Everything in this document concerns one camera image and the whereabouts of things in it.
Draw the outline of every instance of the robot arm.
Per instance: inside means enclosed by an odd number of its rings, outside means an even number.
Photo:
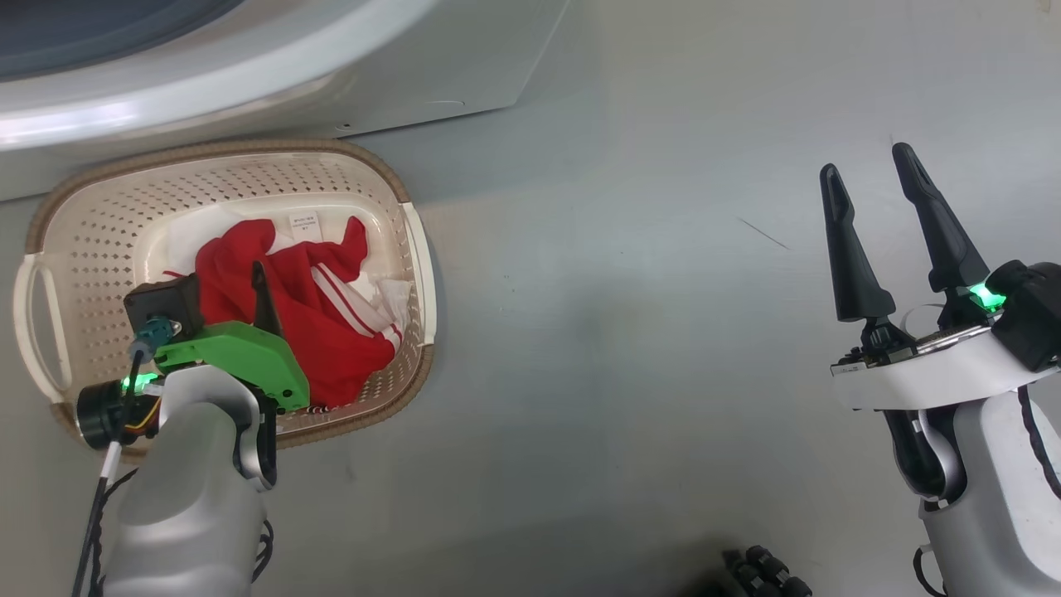
[[[988,277],[914,150],[897,143],[892,155],[921,220],[929,284],[946,297],[940,331],[915,339],[888,321],[894,302],[858,242],[839,172],[825,165],[837,319],[866,321],[862,346],[832,368],[834,391],[849,408],[885,416],[943,576],[940,593],[918,570],[929,593],[1061,596],[1061,484],[1050,464],[1061,439],[1027,397],[1058,372],[1061,266],[1011,261]]]
[[[122,501],[102,578],[100,510],[112,489],[93,503],[75,597],[93,550],[89,594],[108,597],[249,595],[268,562],[273,533],[260,494],[277,479],[276,416],[279,408],[306,406],[309,384],[283,341],[260,263],[254,285],[254,326],[204,327],[194,276],[144,284],[126,296],[134,330],[164,328],[158,335],[138,333],[134,341],[137,356],[154,356],[164,376],[152,374],[142,385],[134,373],[126,383],[85,388],[77,425],[89,446],[109,451],[101,488],[117,467],[116,445],[140,436],[154,444]]]

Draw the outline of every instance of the black cable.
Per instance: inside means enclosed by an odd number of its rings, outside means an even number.
[[[268,565],[269,560],[273,559],[273,539],[275,535],[273,534],[273,525],[269,524],[268,519],[265,519],[265,530],[268,531],[268,534],[261,535],[261,542],[264,543],[265,546],[262,547],[261,552],[259,552],[258,557],[255,558],[258,565],[255,566],[255,572],[250,575],[250,582],[258,580],[258,577],[265,572],[265,566]]]
[[[918,582],[921,583],[921,587],[925,590],[925,593],[932,595],[932,597],[946,597],[946,593],[940,593],[933,589],[933,585],[928,584],[928,579],[925,578],[924,568],[921,567],[921,558],[925,552],[918,547],[918,550],[914,552],[914,576],[918,577]],[[946,591],[946,585],[943,586],[943,591]]]
[[[129,424],[129,414],[133,412],[133,403],[136,402],[136,379],[140,376],[140,362],[143,361],[143,352],[137,351],[133,355],[133,368],[129,369],[129,387],[125,389],[125,400],[122,401],[121,416],[118,418],[118,438],[125,433],[125,426]]]
[[[136,379],[140,375],[140,362],[142,359],[143,353],[140,351],[137,351],[133,355],[133,368],[129,371],[129,387],[125,391],[125,400],[122,401],[121,417],[119,419],[119,436],[114,438],[112,442],[121,440],[121,434],[125,433],[125,425],[128,424],[129,412],[133,410],[133,400],[136,394]],[[73,590],[70,592],[71,597],[81,597],[81,587],[85,583],[88,557],[92,549],[92,535],[97,532],[95,529],[100,526],[103,519],[103,503],[105,502],[104,495],[106,494],[108,481],[106,475],[106,471],[101,474],[100,480],[95,486],[95,493],[92,495],[92,506],[88,511],[88,524],[85,526],[85,539],[81,544],[81,556],[77,557],[77,572],[73,577]]]
[[[1043,468],[1043,476],[1046,477],[1046,485],[1050,487],[1054,495],[1061,499],[1061,481],[1058,480],[1057,471],[1050,463],[1050,456],[1046,453],[1046,445],[1043,444],[1043,437],[1039,434],[1039,426],[1031,414],[1031,399],[1028,397],[1028,387],[1021,386],[1016,391],[1016,400],[1021,402],[1021,418],[1024,419],[1024,428],[1028,431],[1028,439],[1031,442],[1031,452],[1036,454],[1036,460]]]
[[[103,494],[103,506],[100,509],[100,524],[97,524],[95,528],[92,530],[92,576],[90,576],[88,580],[88,597],[103,597],[103,580],[106,578],[100,576],[102,568],[100,559],[103,557],[103,508],[106,508],[107,501],[110,499],[110,496],[114,495],[116,491],[118,491],[118,488],[122,487],[122,484],[132,479],[133,475],[136,475],[137,471],[139,471],[139,469],[134,469],[126,473],[121,479],[115,481],[115,485],[110,486],[110,489]]]

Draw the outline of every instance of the white stripe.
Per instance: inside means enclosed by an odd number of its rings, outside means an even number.
[[[379,312],[373,310],[372,305],[368,301],[365,301],[364,296],[347,285],[345,281],[335,275],[335,271],[328,268],[328,265],[318,263],[316,266],[331,279],[332,283],[335,284],[335,287],[340,288],[343,293],[343,297],[346,298],[346,302],[349,303],[350,309],[353,310],[353,313],[356,314],[366,327],[368,327],[368,330],[371,330],[372,332],[383,332],[384,329],[390,326],[389,320],[381,317]]]
[[[401,338],[398,338],[398,335],[395,334],[393,328],[388,326],[387,329],[383,331],[383,338],[390,343],[390,346],[395,348],[395,353],[397,353],[398,347],[401,346]]]
[[[335,288],[331,286],[331,283],[328,282],[325,274],[321,273],[316,265],[310,267],[310,274],[313,276],[313,281],[317,283],[317,287],[325,293],[328,301],[331,302],[332,306],[335,308],[335,311],[338,312],[338,315],[343,316],[343,319],[346,320],[346,323],[350,324],[350,328],[353,329],[354,332],[362,336],[367,336],[368,338],[373,338],[376,336],[371,332],[365,330],[361,323],[358,322],[358,319],[353,317],[353,314],[350,313],[350,310],[346,309],[346,305],[343,304],[342,298],[340,298],[338,294],[335,293]]]

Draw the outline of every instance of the green led light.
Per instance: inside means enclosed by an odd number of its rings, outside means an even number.
[[[159,376],[158,376],[157,373],[141,373],[141,374],[137,375],[136,376],[136,388],[134,388],[134,392],[136,392],[137,394],[142,394],[143,393],[143,387],[146,386],[147,384],[151,384],[152,382],[158,380],[158,377]],[[125,376],[122,380],[122,393],[124,394],[125,392],[128,391],[128,389],[129,389],[129,379],[128,379],[128,376]]]
[[[992,294],[982,283],[969,286],[969,291],[977,298],[977,302],[985,310],[994,313],[1006,302],[1006,297],[1002,294]]]

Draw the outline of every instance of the washing machine door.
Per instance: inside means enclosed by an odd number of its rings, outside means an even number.
[[[267,108],[375,52],[436,2],[0,2],[0,151]]]

